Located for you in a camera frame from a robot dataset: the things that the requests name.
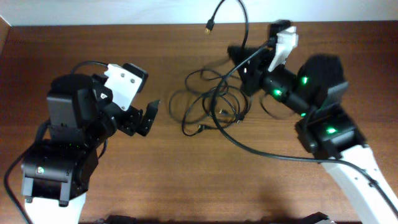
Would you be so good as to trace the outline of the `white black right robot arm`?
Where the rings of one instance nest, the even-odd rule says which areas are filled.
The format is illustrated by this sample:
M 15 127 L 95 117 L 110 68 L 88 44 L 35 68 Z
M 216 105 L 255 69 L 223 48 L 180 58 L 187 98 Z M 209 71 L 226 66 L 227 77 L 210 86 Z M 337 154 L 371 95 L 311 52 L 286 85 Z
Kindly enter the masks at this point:
M 397 196 L 373 150 L 341 106 L 348 89 L 338 56 L 315 54 L 294 74 L 279 63 L 274 47 L 228 47 L 242 91 L 265 91 L 301 116 L 295 125 L 308 162 L 320 164 L 348 198 L 362 223 L 397 223 Z

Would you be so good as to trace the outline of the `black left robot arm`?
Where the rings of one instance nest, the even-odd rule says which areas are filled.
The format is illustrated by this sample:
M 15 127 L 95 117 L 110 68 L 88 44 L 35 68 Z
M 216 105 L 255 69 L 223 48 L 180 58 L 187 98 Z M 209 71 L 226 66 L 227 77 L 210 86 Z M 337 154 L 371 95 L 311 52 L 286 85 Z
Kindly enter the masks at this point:
M 148 135 L 159 101 L 145 111 L 113 103 L 113 92 L 97 75 L 69 74 L 56 78 L 47 95 L 50 118 L 24 157 L 22 194 L 32 223 L 78 223 L 90 177 L 102 156 L 100 146 L 121 131 Z

